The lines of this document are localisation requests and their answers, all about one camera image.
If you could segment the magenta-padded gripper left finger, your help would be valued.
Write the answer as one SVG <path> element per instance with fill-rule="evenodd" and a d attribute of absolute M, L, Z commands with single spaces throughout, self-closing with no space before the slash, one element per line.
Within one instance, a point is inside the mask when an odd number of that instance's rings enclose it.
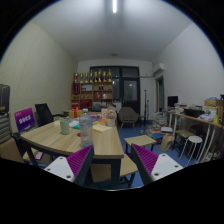
<path fill-rule="evenodd" d="M 94 156 L 94 147 L 87 146 L 68 157 L 59 156 L 45 171 L 82 186 Z"/>

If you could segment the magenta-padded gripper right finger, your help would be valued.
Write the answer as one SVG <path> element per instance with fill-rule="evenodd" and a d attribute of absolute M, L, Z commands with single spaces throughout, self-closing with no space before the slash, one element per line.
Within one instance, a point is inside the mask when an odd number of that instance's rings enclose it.
<path fill-rule="evenodd" d="M 182 166 L 166 153 L 156 153 L 136 144 L 131 145 L 132 160 L 137 165 L 144 185 L 164 178 L 182 169 Z"/>

